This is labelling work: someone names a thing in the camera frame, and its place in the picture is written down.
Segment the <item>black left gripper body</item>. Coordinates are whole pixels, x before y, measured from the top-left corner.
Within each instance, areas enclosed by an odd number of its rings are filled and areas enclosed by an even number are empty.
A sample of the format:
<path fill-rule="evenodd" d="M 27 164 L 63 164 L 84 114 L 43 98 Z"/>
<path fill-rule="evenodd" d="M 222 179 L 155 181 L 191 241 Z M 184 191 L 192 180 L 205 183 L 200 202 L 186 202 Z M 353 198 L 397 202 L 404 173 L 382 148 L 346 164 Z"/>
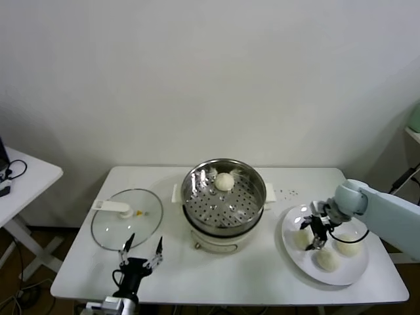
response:
<path fill-rule="evenodd" d="M 137 294 L 143 278 L 148 276 L 146 259 L 128 258 L 129 263 L 121 267 L 123 274 L 121 291 L 124 293 Z"/>

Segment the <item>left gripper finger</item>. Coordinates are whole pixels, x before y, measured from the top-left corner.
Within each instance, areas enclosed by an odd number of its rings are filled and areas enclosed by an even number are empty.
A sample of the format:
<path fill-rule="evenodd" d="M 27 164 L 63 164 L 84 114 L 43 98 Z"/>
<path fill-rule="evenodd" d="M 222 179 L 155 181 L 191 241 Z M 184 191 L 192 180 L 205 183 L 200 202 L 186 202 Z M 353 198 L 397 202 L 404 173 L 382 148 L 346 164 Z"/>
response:
<path fill-rule="evenodd" d="M 120 266 L 125 266 L 129 264 L 128 253 L 130 251 L 134 237 L 135 237 L 135 234 L 132 233 L 131 237 L 123 244 L 123 248 L 118 251 Z"/>
<path fill-rule="evenodd" d="M 144 263 L 144 267 L 148 270 L 155 270 L 163 261 L 162 251 L 163 251 L 163 237 L 160 237 L 155 255 Z"/>

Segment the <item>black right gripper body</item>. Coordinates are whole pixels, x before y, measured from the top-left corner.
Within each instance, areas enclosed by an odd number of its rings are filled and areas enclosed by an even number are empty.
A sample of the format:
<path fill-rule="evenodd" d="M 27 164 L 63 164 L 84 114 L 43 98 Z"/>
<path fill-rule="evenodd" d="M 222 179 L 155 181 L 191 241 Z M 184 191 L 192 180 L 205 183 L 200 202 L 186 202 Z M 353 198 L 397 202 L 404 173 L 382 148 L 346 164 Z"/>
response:
<path fill-rule="evenodd" d="M 314 242 L 326 242 L 328 228 L 323 224 L 320 217 L 310 216 L 310 227 L 314 236 Z"/>

